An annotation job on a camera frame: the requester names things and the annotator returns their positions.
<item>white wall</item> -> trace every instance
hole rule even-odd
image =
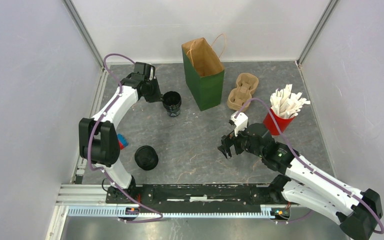
[[[181,44],[227,34],[224,61],[296,60],[329,0],[72,0],[101,55],[182,62]],[[220,53],[223,39],[215,44]],[[111,62],[125,62],[122,58]]]
[[[380,193],[384,213],[384,1],[340,1],[303,75],[338,178]]]
[[[60,0],[0,0],[0,240],[44,239],[100,67]]]

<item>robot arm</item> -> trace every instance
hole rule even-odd
[[[134,178],[119,160],[120,146],[116,129],[130,107],[141,97],[144,97],[149,103],[162,100],[160,87],[155,77],[155,67],[147,63],[136,62],[133,72],[121,81],[108,103],[92,118],[83,118],[79,123],[79,151],[80,156],[86,159],[92,128],[96,121],[104,115],[95,132],[95,135],[99,134],[100,138],[93,138],[92,141],[91,162],[96,167],[104,168],[111,179],[127,191],[130,187],[134,187]]]
[[[280,177],[286,179],[281,192],[286,201],[303,205],[330,218],[353,239],[369,239],[378,223],[355,197],[362,199],[381,218],[382,205],[377,192],[370,188],[363,192],[339,181],[314,166],[296,150],[293,154],[287,145],[276,142],[263,123],[248,125],[248,117],[244,113],[237,117],[235,115],[229,121],[235,125],[235,130],[223,136],[218,147],[226,158],[232,156],[231,146],[234,146],[236,154],[245,151],[260,157],[269,169],[281,173]]]

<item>red cup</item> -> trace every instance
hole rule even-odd
[[[273,114],[274,119],[276,119],[276,123],[279,126],[280,131],[283,133],[287,126],[294,120],[295,117],[289,118],[289,119],[284,119],[281,117],[278,117],[273,110],[270,108],[271,114]],[[278,136],[280,133],[276,129],[275,123],[273,122],[272,117],[270,116],[269,113],[264,118],[264,121],[262,123],[265,125],[265,127],[270,131],[270,134],[273,136]]]

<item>gray floor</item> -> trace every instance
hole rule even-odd
[[[200,111],[186,82],[183,64],[155,64],[161,93],[179,92],[182,97],[181,114],[171,118],[161,103],[137,102],[117,128],[129,145],[123,149],[122,163],[138,184],[203,184],[203,183],[269,183],[278,175],[249,153],[226,159],[218,150],[220,138],[230,133],[228,123],[233,110],[226,101],[240,73],[251,73],[259,78],[253,97],[270,102],[270,95],[285,84],[293,84],[292,92],[303,92],[308,98],[300,73],[294,62],[225,62],[224,87],[221,105]],[[121,79],[132,72],[133,65],[113,65],[111,70]],[[116,81],[106,81],[102,107],[113,96]],[[252,102],[248,111],[249,123],[262,122],[267,114],[258,102]],[[332,174],[320,130],[310,106],[304,106],[286,129],[293,147],[322,170]],[[137,148],[150,145],[158,153],[158,166],[144,171],[136,165]],[[86,170],[84,184],[100,184],[101,172]]]
[[[291,219],[307,209],[293,209]],[[124,224],[114,217],[67,217],[62,240],[346,240],[338,225],[314,212],[288,225],[268,219],[168,218],[146,224]]]

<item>green paper bag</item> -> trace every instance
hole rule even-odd
[[[224,40],[220,56],[226,48],[225,35]],[[225,67],[212,48],[214,42],[209,45],[202,37],[181,45],[186,84],[201,111],[218,106],[222,101]]]

